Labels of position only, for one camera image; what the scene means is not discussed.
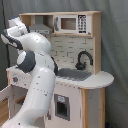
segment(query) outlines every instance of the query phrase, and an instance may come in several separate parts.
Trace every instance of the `backsplash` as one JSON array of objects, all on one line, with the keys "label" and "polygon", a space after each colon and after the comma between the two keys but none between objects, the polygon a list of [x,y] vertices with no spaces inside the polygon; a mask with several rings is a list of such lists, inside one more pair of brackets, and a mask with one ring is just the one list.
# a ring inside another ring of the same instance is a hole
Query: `backsplash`
[{"label": "backsplash", "polygon": [[[93,56],[93,38],[78,36],[45,35],[52,45],[51,56],[58,66],[75,68],[78,54],[87,51]],[[92,71],[88,56],[82,55],[81,62],[86,62],[86,69]]]}]

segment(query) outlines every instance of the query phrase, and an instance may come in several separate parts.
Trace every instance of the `microwave window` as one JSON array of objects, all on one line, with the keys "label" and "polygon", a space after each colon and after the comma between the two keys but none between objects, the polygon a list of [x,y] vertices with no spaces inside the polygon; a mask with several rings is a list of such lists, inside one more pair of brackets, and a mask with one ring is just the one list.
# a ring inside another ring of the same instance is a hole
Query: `microwave window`
[{"label": "microwave window", "polygon": [[61,18],[61,29],[76,30],[76,18]]}]

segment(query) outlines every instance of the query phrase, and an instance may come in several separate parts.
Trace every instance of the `toy sink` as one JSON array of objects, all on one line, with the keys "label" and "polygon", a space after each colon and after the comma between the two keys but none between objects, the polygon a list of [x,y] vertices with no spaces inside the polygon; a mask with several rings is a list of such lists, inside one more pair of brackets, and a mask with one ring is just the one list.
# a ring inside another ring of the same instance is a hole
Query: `toy sink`
[{"label": "toy sink", "polygon": [[88,71],[62,68],[58,71],[57,77],[73,81],[83,81],[91,75],[92,73]]}]

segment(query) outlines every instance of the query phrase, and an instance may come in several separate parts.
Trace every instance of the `black faucet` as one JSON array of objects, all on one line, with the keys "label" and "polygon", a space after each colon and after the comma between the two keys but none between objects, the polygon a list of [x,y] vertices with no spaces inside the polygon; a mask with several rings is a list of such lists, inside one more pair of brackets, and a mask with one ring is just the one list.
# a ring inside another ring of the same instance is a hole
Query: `black faucet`
[{"label": "black faucet", "polygon": [[88,52],[82,51],[82,52],[80,52],[80,53],[78,54],[78,63],[76,64],[77,70],[84,70],[85,67],[86,67],[86,62],[84,62],[84,64],[82,64],[82,63],[80,62],[81,55],[83,55],[83,54],[85,54],[85,55],[88,56],[88,58],[89,58],[89,60],[90,60],[90,65],[93,65],[93,58],[92,58],[92,56],[91,56]]}]

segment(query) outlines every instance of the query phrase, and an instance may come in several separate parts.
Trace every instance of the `white toy kitchen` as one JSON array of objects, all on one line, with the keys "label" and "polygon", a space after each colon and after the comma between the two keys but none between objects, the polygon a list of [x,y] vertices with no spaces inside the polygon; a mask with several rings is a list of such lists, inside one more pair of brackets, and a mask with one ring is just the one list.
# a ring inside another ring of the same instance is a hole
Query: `white toy kitchen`
[{"label": "white toy kitchen", "polygon": [[[101,12],[20,16],[30,31],[47,37],[52,45],[51,56],[59,67],[49,112],[37,119],[35,126],[105,128],[105,87],[111,85],[114,78],[101,71]],[[14,72],[14,68],[7,69],[10,118],[21,108],[31,81],[28,74],[18,69]]]}]

